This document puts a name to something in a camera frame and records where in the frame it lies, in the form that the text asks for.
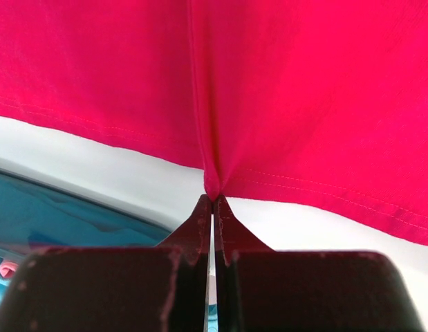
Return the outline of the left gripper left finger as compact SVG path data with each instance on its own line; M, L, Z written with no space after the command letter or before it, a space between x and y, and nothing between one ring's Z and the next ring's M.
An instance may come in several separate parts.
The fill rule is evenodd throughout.
M212 203L154 247L34 251L0 304L0 331L206 331Z

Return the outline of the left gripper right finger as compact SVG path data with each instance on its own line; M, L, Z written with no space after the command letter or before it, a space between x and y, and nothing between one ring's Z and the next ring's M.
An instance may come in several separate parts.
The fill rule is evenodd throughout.
M212 205L220 331L422 331L402 276L372 251L276 251Z

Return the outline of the red t shirt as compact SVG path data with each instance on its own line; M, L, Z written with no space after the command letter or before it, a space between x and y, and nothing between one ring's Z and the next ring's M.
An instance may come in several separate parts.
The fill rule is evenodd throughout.
M0 1L0 116L428 245L428 1Z

